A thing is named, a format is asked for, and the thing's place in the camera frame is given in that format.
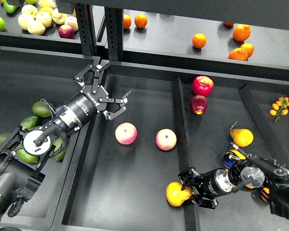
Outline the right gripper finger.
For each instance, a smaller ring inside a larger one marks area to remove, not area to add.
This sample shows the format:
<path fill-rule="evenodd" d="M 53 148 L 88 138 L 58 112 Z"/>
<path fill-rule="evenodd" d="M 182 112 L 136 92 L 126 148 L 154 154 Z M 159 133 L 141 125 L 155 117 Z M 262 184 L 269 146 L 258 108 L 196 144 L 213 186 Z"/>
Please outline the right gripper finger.
<path fill-rule="evenodd" d="M 196 204 L 202 208 L 216 208 L 218 206 L 218 201 L 216 198 L 208 199 L 208 198 L 197 198 L 195 200 Z"/>
<path fill-rule="evenodd" d="M 181 190 L 184 190 L 186 187 L 192 189 L 192 187 L 200 184 L 200 174 L 196 171 L 195 167 L 181 171 L 178 174 L 178 178 L 182 184 Z"/>

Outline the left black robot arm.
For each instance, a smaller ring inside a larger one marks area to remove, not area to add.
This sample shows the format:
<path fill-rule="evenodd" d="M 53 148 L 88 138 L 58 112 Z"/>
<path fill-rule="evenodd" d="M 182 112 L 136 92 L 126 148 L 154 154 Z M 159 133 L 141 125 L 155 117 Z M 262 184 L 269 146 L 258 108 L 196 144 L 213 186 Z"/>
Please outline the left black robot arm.
<path fill-rule="evenodd" d="M 72 98 L 56 108 L 45 99 L 40 100 L 51 114 L 50 121 L 31 131 L 18 126 L 1 144 L 0 221 L 4 214 L 15 217 L 33 197 L 45 178 L 42 168 L 48 159 L 67 147 L 69 136 L 98 114 L 113 120 L 126 111 L 129 94 L 119 99 L 110 98 L 100 82 L 111 64 L 87 65 L 74 77 L 81 90 Z"/>

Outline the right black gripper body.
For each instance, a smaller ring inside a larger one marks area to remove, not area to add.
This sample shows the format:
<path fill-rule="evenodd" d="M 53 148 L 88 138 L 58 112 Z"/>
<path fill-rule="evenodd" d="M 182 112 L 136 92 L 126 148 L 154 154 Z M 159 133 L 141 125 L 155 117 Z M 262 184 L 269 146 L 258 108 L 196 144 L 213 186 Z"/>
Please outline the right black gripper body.
<path fill-rule="evenodd" d="M 231 193 L 233 184 L 228 173 L 222 168 L 200 174 L 192 168 L 191 185 L 194 188 L 192 202 L 217 202 L 216 198 Z"/>

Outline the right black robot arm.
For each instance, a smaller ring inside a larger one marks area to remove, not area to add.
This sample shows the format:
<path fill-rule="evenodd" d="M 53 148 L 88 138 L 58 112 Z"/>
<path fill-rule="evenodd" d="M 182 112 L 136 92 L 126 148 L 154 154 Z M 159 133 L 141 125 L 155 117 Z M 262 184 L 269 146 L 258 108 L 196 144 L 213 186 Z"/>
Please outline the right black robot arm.
<path fill-rule="evenodd" d="M 221 159 L 226 169 L 217 168 L 200 174 L 190 167 L 179 173 L 181 189 L 192 190 L 192 203 L 215 209 L 218 197 L 249 186 L 259 191 L 261 198 L 269 204 L 271 214 L 289 219 L 289 166 L 256 154 L 247 154 L 233 142 Z"/>

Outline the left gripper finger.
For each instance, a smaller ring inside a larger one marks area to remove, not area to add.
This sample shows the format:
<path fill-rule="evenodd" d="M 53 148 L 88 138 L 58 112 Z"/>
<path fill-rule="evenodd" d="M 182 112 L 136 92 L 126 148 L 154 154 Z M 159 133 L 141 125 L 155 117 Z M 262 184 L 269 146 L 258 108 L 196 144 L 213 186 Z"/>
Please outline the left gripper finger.
<path fill-rule="evenodd" d="M 74 76 L 73 81 L 78 83 L 81 87 L 84 87 L 86 84 L 92 86 L 92 93 L 96 94 L 99 88 L 99 79 L 103 71 L 109 68 L 111 65 L 110 62 L 105 65 L 98 64 L 94 66 L 93 64 L 87 65 L 82 69 L 76 76 Z"/>
<path fill-rule="evenodd" d="M 98 98 L 100 106 L 103 109 L 100 110 L 106 118 L 106 120 L 113 120 L 114 118 L 118 117 L 122 113 L 124 113 L 126 108 L 126 103 L 128 102 L 128 96 L 132 93 L 132 91 L 126 92 L 121 98 L 109 98 L 107 97 L 100 97 Z"/>

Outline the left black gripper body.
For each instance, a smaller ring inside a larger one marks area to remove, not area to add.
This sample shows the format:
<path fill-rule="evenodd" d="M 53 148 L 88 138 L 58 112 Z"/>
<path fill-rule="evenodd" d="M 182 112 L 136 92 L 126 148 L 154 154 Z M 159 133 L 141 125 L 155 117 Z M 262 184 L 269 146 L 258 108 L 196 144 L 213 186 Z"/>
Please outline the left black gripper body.
<path fill-rule="evenodd" d="M 92 92 L 92 85 L 84 85 L 82 90 L 64 102 L 64 106 L 69 108 L 75 115 L 76 123 L 85 125 L 99 112 L 106 109 L 106 103 L 100 102 L 99 98 L 106 98 L 107 91 L 103 86 L 99 86 L 96 93 Z"/>

